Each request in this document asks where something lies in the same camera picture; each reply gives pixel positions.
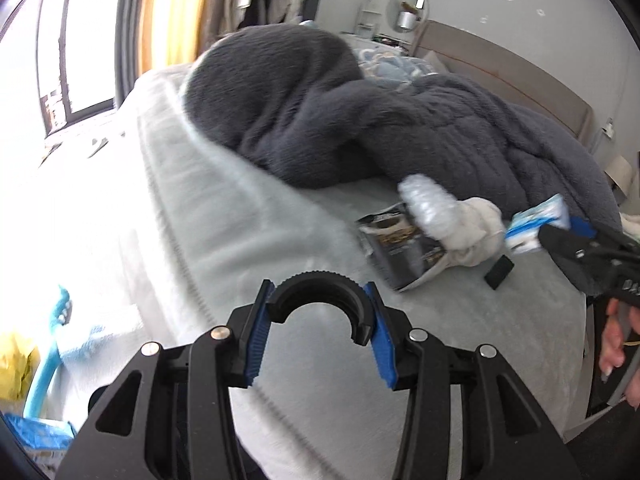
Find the white bedsheet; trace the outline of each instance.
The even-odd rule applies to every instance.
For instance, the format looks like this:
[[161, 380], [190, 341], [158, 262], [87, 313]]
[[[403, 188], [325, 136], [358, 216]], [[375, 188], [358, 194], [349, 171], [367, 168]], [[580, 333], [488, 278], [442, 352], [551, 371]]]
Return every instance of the white bedsheet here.
[[[545, 253], [516, 258], [495, 292], [482, 280], [489, 262], [448, 269], [402, 294], [389, 290], [367, 265], [352, 222], [393, 203], [394, 188], [371, 180], [296, 190], [200, 138], [180, 114], [187, 70], [145, 74], [119, 111], [136, 238], [130, 286], [145, 291], [136, 304], [152, 338], [190, 343], [253, 301], [263, 278], [333, 270], [375, 280], [386, 304], [446, 344], [496, 345], [564, 428], [582, 362], [584, 298]], [[386, 389], [370, 347], [349, 333], [333, 307], [300, 309], [272, 326], [255, 387], [232, 391], [238, 435], [269, 478], [391, 477], [406, 393]], [[452, 432], [455, 463], [457, 413]]]

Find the blue rubber pad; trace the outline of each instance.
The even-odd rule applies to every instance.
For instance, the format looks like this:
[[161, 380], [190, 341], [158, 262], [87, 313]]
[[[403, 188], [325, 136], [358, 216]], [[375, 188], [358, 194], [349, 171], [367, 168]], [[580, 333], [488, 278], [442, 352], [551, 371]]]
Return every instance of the blue rubber pad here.
[[584, 236], [587, 238], [595, 238], [596, 229], [591, 227], [591, 224], [586, 220], [583, 220], [579, 216], [572, 216], [570, 218], [571, 221], [571, 231], [576, 233], [577, 235]]
[[[365, 285], [364, 291], [372, 298], [372, 291], [369, 283]], [[371, 348], [373, 356], [376, 358], [378, 373], [389, 388], [394, 388], [398, 382], [398, 372], [396, 371], [396, 349], [391, 343], [385, 321], [376, 310], [376, 329], [371, 337]]]
[[271, 283], [259, 307], [258, 314], [255, 317], [254, 327], [251, 330], [251, 335], [247, 343], [244, 378], [249, 386], [254, 383], [254, 379], [260, 373], [260, 365], [262, 364], [262, 357], [264, 356], [264, 349], [267, 346], [267, 338], [269, 337], [269, 329], [271, 328], [271, 319], [267, 311], [267, 300], [274, 290], [275, 286]]

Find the blue and white package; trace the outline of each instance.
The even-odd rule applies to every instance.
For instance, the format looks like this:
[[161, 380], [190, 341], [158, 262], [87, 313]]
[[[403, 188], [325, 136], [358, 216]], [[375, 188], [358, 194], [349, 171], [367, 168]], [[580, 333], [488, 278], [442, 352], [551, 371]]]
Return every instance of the blue and white package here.
[[3, 415], [7, 427], [14, 434], [24, 452], [50, 479], [74, 440], [74, 430], [68, 422], [23, 418], [12, 413]]
[[528, 253], [540, 249], [538, 231], [541, 225], [551, 224], [561, 229], [570, 229], [569, 210], [562, 195], [553, 195], [549, 200], [531, 209], [516, 213], [504, 235], [504, 241], [513, 254]]

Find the metal pin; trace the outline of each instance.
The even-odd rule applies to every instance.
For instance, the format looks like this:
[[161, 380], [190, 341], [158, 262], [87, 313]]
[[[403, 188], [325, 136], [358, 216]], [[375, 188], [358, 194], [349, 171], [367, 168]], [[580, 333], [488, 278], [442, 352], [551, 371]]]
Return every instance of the metal pin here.
[[418, 343], [427, 341], [428, 337], [429, 333], [423, 328], [414, 328], [413, 330], [411, 330], [411, 332], [409, 332], [409, 339]]
[[229, 329], [228, 326], [224, 326], [224, 325], [217, 326], [211, 331], [211, 337], [218, 341], [226, 339], [230, 335], [231, 335], [231, 330]]
[[482, 345], [480, 347], [480, 355], [487, 359], [493, 359], [498, 355], [498, 351], [491, 345]]
[[149, 341], [148, 343], [144, 343], [142, 348], [140, 349], [142, 355], [146, 355], [147, 357], [151, 355], [155, 355], [160, 351], [160, 345], [155, 341]]

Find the finger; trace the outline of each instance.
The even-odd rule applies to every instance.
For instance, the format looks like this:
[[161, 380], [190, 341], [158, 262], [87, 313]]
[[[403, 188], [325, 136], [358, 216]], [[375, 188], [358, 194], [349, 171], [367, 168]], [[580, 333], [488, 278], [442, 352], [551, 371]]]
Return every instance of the finger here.
[[602, 331], [602, 338], [606, 339], [612, 348], [621, 348], [625, 335], [615, 316], [610, 316]]
[[611, 298], [609, 303], [607, 303], [607, 316], [614, 316], [618, 313], [618, 303], [620, 300], [618, 298]]
[[634, 332], [640, 334], [640, 308], [631, 307], [629, 311], [629, 321], [631, 322], [631, 328]]
[[606, 340], [602, 340], [602, 350], [600, 351], [600, 360], [598, 365], [600, 371], [606, 376], [611, 375], [613, 368], [619, 368], [625, 362], [625, 353], [621, 348], [614, 348]]
[[625, 390], [626, 402], [634, 408], [640, 406], [640, 370], [638, 370]]

